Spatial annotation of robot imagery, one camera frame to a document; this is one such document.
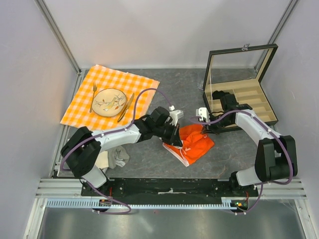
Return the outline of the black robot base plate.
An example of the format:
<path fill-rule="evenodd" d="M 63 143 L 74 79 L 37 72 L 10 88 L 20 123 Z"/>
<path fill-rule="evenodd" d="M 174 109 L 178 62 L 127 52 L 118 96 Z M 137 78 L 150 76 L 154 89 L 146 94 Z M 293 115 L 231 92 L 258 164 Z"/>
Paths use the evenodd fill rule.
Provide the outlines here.
<path fill-rule="evenodd" d="M 226 180 L 187 178 L 109 178 L 97 190 L 106 196 L 123 199 L 128 196 L 179 193 L 221 197 L 257 197 L 253 186 L 232 187 Z"/>

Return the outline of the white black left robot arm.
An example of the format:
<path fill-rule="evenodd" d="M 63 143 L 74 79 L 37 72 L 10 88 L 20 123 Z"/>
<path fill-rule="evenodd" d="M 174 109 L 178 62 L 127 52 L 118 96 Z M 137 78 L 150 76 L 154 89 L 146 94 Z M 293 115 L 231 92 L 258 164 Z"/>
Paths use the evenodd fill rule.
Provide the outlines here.
<path fill-rule="evenodd" d="M 178 120 L 183 111 L 168 111 L 157 107 L 151 114 L 134 120 L 133 123 L 109 130 L 90 131 L 86 126 L 76 130 L 62 147 L 61 166 L 67 164 L 74 177 L 83 178 L 99 196 L 109 192 L 108 179 L 102 169 L 95 165 L 103 151 L 158 137 L 163 143 L 182 147 Z"/>

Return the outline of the orange boxer underwear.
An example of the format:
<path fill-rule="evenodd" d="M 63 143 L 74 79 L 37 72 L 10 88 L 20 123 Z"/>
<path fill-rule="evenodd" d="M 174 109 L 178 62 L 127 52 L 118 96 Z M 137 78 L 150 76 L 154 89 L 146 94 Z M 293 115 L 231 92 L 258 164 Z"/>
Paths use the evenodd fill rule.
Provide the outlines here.
<path fill-rule="evenodd" d="M 192 124 L 179 130 L 182 147 L 163 143 L 163 147 L 176 157 L 185 167 L 195 163 L 204 156 L 215 144 L 207 134 L 202 133 L 203 126 Z"/>

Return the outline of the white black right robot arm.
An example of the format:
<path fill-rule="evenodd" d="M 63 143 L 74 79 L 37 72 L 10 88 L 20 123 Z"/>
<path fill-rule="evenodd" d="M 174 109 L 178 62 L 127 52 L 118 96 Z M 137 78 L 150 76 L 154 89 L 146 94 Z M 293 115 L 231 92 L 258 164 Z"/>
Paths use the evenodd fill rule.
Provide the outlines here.
<path fill-rule="evenodd" d="M 289 184 L 298 173 L 296 142 L 290 135 L 282 135 L 263 122 L 252 107 L 240 104 L 234 94 L 214 92 L 221 101 L 222 112 L 214 116 L 207 108 L 199 108 L 196 116 L 205 133 L 218 134 L 230 125 L 237 125 L 257 146 L 255 163 L 252 167 L 233 172 L 228 190 L 234 196 L 246 191 L 246 186 L 273 182 Z"/>

